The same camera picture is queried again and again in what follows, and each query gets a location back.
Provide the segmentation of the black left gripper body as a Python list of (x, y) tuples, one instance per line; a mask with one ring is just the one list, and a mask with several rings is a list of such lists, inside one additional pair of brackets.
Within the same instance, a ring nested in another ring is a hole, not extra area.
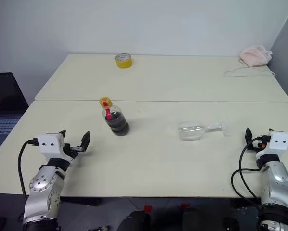
[(84, 152), (84, 148), (80, 146), (72, 147), (69, 143), (65, 143), (63, 147), (62, 159), (66, 161), (74, 161), (79, 152)]

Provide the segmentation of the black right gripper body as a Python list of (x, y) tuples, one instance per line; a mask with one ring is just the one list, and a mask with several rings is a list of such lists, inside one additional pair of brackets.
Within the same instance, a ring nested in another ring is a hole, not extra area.
[(252, 137), (246, 137), (247, 149), (254, 152), (262, 151), (270, 139), (271, 136), (258, 136), (254, 139)]

